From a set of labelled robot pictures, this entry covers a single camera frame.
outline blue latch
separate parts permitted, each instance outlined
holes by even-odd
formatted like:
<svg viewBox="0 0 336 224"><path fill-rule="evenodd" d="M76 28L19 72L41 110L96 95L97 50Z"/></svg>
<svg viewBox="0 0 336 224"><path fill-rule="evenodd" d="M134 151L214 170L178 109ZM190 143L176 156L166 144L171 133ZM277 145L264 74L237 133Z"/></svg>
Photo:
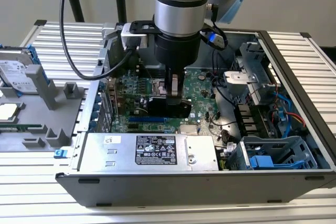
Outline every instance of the blue latch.
<svg viewBox="0 0 336 224"><path fill-rule="evenodd" d="M271 156L253 156L250 158L251 167L255 170L258 169L305 169L305 162L303 160L296 161L291 164L273 164Z"/></svg>
<svg viewBox="0 0 336 224"><path fill-rule="evenodd" d="M55 150L54 152L54 158L67 158L67 153L68 151L67 150L61 150L61 149L58 149L58 150Z"/></svg>

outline red wire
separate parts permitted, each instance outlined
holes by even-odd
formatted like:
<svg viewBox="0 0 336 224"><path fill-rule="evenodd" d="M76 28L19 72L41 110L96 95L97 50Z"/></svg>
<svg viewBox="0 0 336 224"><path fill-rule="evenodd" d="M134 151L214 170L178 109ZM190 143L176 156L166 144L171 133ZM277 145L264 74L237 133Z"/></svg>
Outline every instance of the red wire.
<svg viewBox="0 0 336 224"><path fill-rule="evenodd" d="M306 123L305 123L304 119L302 117L300 117L298 114L295 114L295 113L292 113L292 112L285 112L285 114L295 116L296 118L298 118L302 122L303 127L306 127Z"/></svg>

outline motherboard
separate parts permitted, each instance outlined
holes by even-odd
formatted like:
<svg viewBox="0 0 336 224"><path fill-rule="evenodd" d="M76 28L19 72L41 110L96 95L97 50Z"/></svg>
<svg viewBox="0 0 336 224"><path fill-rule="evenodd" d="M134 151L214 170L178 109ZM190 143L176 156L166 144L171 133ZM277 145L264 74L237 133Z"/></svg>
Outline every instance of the motherboard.
<svg viewBox="0 0 336 224"><path fill-rule="evenodd" d="M211 78L206 69L185 72L183 99L192 103L187 118L154 118L148 115L146 103L150 97L165 96L164 79L159 74L128 70L123 76L110 79L109 91L113 104L111 132L121 133L181 133L209 135L217 138L220 129L209 125L209 117L217 111Z"/></svg>

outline hard drive label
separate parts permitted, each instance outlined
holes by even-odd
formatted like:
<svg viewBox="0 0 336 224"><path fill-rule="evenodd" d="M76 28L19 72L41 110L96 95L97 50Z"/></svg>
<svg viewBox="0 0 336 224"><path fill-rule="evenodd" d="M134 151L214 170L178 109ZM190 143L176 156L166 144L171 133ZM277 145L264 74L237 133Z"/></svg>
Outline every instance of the hard drive label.
<svg viewBox="0 0 336 224"><path fill-rule="evenodd" d="M21 92L36 92L36 87L25 74L26 67L19 61L0 60L0 75L4 76L5 80L14 89Z"/></svg>
<svg viewBox="0 0 336 224"><path fill-rule="evenodd" d="M175 136L136 136L137 165L177 165Z"/></svg>

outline blue tab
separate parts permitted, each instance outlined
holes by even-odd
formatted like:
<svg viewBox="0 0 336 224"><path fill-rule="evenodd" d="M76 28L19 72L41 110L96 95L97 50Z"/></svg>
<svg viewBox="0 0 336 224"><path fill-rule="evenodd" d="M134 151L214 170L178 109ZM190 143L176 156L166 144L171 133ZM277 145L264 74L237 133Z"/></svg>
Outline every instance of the blue tab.
<svg viewBox="0 0 336 224"><path fill-rule="evenodd" d="M61 149L58 149L58 150L55 150L54 152L54 158L67 158L67 153L68 151L67 150L61 150Z"/></svg>

